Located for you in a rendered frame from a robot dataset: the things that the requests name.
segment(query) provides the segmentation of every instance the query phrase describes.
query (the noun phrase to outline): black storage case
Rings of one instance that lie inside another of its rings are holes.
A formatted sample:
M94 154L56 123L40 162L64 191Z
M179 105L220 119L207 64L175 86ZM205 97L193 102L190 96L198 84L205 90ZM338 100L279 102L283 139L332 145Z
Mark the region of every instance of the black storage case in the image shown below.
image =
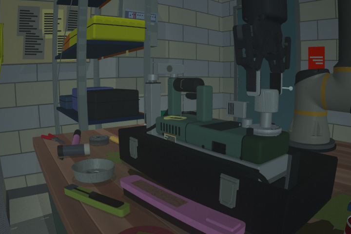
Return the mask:
M139 92L131 89L87 91L87 114L99 120L139 115Z
M289 188L285 178L272 184L258 170L144 133L146 126L118 131L120 158L167 189L240 219L251 234L294 234L330 199L338 158L289 148ZM129 138L137 139L137 158ZM220 204L221 173L239 179L236 206Z

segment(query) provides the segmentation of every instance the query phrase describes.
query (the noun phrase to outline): gray round container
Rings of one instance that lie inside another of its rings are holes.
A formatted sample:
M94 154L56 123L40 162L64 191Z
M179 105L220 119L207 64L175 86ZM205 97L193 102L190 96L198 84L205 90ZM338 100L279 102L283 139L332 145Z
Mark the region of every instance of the gray round container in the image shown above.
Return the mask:
M115 163L111 160L94 158L76 162L72 165L76 180L83 183L99 183L113 177Z

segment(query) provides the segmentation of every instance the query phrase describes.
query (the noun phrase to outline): red sign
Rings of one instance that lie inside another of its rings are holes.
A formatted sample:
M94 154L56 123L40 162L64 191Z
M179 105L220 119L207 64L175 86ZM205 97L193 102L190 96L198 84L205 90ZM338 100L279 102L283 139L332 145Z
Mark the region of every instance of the red sign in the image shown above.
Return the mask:
M308 47L308 69L325 68L325 46Z

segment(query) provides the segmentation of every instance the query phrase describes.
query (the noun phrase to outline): pliers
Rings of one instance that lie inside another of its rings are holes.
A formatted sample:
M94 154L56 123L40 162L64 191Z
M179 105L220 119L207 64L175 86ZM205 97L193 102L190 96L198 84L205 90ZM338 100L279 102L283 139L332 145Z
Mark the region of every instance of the pliers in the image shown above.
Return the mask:
M41 138L48 139L48 140L54 140L54 141L60 142L62 144L65 144L65 141L58 139L57 137L55 137L54 135L52 135L50 133L48 134L48 136L41 135Z

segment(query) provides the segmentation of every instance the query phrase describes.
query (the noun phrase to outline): blue shelf board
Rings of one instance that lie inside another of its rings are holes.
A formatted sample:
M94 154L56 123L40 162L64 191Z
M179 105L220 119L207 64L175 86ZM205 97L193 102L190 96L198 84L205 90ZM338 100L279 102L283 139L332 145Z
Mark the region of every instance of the blue shelf board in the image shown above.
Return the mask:
M88 0L89 7L100 7L106 0ZM57 5L68 5L70 6L71 0L57 0ZM72 6L78 6L78 0L73 0Z
M62 107L56 108L58 111L63 113L64 115L68 116L75 122L78 122L78 111L74 109L65 109ZM122 121L129 121L129 120L136 120L136 119L144 119L143 114L139 114L138 116L130 116L130 117L120 117L120 118L108 118L108 119L101 119L95 120L92 118L88 118L88 125L95 125L95 124L102 124L102 123L113 123L113 122L122 122Z
M136 49L144 46L144 42L120 41L120 40L87 40L86 58L98 59L104 56ZM77 44L58 54L55 59L76 59Z

